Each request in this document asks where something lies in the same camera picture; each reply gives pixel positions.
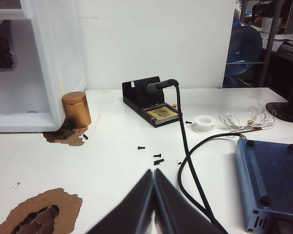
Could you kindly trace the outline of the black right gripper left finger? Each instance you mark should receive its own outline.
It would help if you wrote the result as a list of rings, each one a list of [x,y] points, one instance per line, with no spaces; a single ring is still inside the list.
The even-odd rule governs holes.
[[[144,234],[153,213],[153,174],[147,170],[137,184],[89,234]]]

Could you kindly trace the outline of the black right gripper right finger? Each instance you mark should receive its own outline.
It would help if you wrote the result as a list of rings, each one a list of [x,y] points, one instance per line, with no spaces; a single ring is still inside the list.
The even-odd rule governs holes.
[[[154,172],[155,222],[162,234],[220,234],[171,184],[161,170]]]

